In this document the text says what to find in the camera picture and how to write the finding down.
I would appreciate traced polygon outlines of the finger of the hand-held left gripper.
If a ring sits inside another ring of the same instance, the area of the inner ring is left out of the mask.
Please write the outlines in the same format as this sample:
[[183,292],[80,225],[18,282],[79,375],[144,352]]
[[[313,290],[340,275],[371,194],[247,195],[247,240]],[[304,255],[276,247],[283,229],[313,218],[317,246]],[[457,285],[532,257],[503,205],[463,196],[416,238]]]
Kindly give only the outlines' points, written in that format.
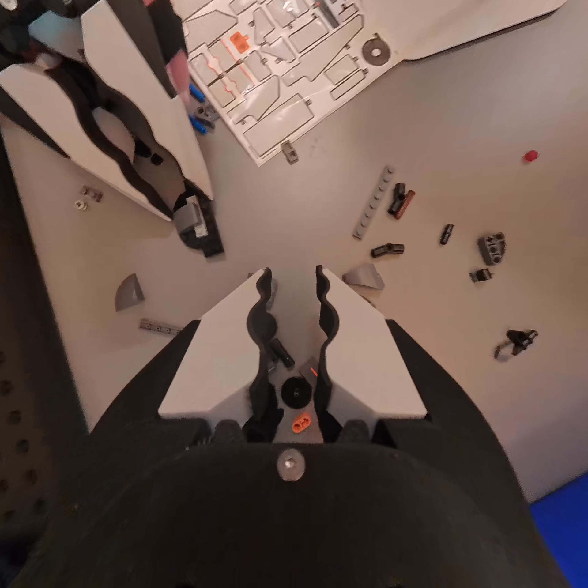
[[144,209],[172,220],[171,209],[134,167],[133,137],[117,122],[115,138],[121,146],[112,142],[80,87],[60,66],[44,70],[34,64],[11,65],[1,71],[1,91],[41,131],[42,140],[49,139],[48,146]]
[[213,191],[187,108],[171,83],[142,1],[98,1],[82,14],[86,61],[143,114],[153,137],[185,179],[212,201]]

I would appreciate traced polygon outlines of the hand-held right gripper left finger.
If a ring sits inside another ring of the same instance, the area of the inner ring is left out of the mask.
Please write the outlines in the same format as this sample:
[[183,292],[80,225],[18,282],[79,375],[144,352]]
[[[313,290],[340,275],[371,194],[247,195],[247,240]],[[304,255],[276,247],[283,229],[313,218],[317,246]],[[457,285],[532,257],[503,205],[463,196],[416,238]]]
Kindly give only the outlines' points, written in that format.
[[250,442],[272,443],[283,418],[269,380],[277,321],[268,311],[272,272],[263,268],[199,320],[158,408],[163,419],[237,422]]

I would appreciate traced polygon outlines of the black plate lego assembly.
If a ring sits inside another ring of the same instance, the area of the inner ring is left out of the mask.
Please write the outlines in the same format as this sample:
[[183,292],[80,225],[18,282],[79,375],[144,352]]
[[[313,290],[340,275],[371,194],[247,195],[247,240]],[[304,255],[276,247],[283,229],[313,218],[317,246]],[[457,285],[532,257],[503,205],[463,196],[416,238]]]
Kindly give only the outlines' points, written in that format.
[[224,253],[212,202],[206,195],[190,189],[181,194],[173,208],[173,224],[186,247],[201,251],[206,258]]

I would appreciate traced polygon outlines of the lego sticker sheet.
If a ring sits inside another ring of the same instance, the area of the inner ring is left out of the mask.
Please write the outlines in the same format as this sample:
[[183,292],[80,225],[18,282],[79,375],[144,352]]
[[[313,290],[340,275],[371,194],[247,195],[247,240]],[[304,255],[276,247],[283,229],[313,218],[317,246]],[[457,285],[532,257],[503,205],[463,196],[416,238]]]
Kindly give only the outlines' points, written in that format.
[[194,84],[261,166],[399,62],[388,1],[173,1]]

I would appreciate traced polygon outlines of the grey grooved lego plate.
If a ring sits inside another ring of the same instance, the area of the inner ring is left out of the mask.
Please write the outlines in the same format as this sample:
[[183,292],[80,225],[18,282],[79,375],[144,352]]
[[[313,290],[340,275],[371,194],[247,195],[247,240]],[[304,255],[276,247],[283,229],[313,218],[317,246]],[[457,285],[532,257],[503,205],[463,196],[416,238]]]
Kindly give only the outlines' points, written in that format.
[[138,328],[145,332],[161,334],[167,337],[175,337],[183,330],[183,327],[176,327],[151,319],[141,319],[138,323]]

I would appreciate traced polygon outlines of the black lego dish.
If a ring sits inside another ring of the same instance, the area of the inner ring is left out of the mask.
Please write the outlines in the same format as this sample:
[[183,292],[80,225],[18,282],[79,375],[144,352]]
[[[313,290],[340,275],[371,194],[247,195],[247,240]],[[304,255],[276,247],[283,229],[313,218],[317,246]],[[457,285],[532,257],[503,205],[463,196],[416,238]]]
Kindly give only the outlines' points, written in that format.
[[307,407],[312,400],[312,394],[313,387],[301,376],[288,378],[281,388],[283,403],[293,410],[302,410]]

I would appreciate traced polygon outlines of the grey curved lego slope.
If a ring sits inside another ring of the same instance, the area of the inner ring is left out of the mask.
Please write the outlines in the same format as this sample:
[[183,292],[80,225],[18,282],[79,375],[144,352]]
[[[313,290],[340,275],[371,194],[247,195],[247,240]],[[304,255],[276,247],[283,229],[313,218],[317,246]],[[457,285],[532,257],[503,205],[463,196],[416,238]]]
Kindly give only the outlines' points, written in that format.
[[373,263],[363,263],[342,275],[342,281],[348,285],[382,291],[385,283]]

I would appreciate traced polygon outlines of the grey quarter dome lego piece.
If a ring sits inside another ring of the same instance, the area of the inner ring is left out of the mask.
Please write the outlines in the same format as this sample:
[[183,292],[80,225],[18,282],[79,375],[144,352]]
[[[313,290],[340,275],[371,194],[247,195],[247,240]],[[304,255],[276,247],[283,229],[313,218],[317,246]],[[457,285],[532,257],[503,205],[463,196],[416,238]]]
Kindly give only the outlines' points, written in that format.
[[115,311],[117,313],[142,304],[145,301],[141,284],[136,273],[125,277],[115,293]]

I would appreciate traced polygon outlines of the dark grey thick lego liftarm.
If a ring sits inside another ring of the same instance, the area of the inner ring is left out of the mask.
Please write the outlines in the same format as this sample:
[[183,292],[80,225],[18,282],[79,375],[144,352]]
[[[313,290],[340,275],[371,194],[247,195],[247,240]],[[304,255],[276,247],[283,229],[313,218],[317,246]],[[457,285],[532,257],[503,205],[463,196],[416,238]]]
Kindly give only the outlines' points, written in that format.
[[506,250],[506,238],[504,233],[498,232],[482,236],[477,240],[477,246],[481,257],[487,266],[495,266],[503,262]]

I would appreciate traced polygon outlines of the long light grey lego plate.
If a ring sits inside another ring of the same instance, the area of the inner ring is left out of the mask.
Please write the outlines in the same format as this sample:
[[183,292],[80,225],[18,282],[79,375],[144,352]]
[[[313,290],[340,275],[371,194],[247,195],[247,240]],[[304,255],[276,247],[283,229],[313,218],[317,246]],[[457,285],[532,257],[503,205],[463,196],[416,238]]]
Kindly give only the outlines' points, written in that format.
[[390,165],[384,166],[378,182],[373,189],[369,199],[367,200],[362,213],[352,231],[354,239],[362,240],[368,231],[380,204],[384,201],[385,196],[392,190],[393,187],[394,168]]

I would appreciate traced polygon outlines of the person's left hand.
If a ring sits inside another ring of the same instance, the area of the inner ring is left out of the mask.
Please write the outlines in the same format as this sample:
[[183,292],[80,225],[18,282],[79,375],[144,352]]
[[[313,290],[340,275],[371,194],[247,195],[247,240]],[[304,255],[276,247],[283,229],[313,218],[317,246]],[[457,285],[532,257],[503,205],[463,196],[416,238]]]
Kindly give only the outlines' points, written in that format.
[[188,108],[190,106],[190,73],[184,49],[179,49],[168,61],[166,72],[176,94],[180,97],[184,106]]

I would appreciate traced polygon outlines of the black connector with grey band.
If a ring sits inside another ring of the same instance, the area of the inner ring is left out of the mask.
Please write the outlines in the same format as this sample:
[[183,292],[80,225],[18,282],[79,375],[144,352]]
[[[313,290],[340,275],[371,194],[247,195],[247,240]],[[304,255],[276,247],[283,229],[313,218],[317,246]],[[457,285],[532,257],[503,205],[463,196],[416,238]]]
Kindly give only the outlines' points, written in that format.
[[493,357],[498,362],[507,362],[511,357],[517,357],[527,350],[538,337],[539,333],[534,330],[510,329],[506,333],[506,339],[499,343],[493,352]]

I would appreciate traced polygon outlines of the black connector with brown axle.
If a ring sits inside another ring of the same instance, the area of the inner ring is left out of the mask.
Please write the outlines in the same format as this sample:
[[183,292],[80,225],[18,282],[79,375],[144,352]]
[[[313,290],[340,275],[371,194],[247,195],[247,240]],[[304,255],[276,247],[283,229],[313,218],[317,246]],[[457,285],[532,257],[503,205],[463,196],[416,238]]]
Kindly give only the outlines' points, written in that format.
[[393,188],[392,201],[387,209],[387,214],[400,220],[405,214],[416,193],[414,190],[407,190],[406,184],[399,182]]

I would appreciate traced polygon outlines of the black perforated pad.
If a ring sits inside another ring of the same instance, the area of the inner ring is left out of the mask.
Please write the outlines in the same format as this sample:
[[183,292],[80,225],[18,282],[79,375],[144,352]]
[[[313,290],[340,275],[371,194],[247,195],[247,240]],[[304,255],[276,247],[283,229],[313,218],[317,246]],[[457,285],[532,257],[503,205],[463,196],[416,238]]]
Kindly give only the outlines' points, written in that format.
[[58,517],[87,431],[1,136],[1,587]]

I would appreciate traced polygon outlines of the blue mat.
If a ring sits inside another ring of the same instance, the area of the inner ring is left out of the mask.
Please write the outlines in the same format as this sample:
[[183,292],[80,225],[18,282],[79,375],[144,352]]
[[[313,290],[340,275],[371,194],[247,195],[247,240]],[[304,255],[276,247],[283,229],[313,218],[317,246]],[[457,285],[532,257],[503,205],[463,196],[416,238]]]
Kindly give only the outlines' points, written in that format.
[[587,473],[530,505],[537,528],[572,587],[587,587]]

